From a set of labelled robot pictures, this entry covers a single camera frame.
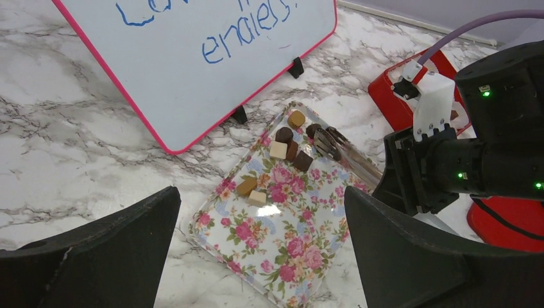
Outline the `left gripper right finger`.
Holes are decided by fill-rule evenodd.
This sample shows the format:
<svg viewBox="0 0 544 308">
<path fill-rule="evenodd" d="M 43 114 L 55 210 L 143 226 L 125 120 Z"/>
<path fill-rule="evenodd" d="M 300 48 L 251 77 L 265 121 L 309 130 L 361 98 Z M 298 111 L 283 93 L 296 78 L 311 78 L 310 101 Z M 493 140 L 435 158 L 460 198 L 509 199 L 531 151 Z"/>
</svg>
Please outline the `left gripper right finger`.
<svg viewBox="0 0 544 308">
<path fill-rule="evenodd" d="M 543 254 L 445 232 L 349 186 L 344 207 L 368 307 L 542 307 Z"/>
</svg>

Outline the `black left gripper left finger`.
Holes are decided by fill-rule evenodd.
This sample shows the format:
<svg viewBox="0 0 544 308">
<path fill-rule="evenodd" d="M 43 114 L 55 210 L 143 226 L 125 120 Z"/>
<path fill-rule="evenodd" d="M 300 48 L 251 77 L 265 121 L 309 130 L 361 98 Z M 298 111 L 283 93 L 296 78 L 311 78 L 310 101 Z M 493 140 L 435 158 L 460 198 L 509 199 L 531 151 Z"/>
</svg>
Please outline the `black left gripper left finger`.
<svg viewBox="0 0 544 308">
<path fill-rule="evenodd" d="M 180 210 L 169 186 L 70 231 L 1 251 L 2 307 L 153 307 Z"/>
</svg>

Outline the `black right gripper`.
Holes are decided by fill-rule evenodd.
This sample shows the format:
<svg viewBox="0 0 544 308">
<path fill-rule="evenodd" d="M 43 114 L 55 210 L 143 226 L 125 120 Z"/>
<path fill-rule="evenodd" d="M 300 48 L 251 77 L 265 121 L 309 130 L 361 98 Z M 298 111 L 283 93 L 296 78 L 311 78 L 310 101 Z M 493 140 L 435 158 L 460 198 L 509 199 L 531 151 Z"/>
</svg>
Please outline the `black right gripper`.
<svg viewBox="0 0 544 308">
<path fill-rule="evenodd" d="M 485 142 L 458 139 L 447 127 L 416 141 L 411 128 L 384 137 L 386 168 L 372 196 L 409 216 L 437 214 L 460 194 L 486 196 Z"/>
</svg>

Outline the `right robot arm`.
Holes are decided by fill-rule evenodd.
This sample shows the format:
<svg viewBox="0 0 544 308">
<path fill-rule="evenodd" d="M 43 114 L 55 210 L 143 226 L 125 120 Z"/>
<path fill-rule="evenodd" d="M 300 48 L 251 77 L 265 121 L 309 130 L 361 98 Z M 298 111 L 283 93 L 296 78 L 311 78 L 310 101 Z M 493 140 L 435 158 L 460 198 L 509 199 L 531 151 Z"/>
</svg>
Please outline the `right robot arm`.
<svg viewBox="0 0 544 308">
<path fill-rule="evenodd" d="M 410 128 L 384 139 L 386 168 L 373 197 L 413 216 L 461 194 L 543 199 L 543 43 L 478 60 L 454 79 L 404 78 L 417 101 Z"/>
</svg>

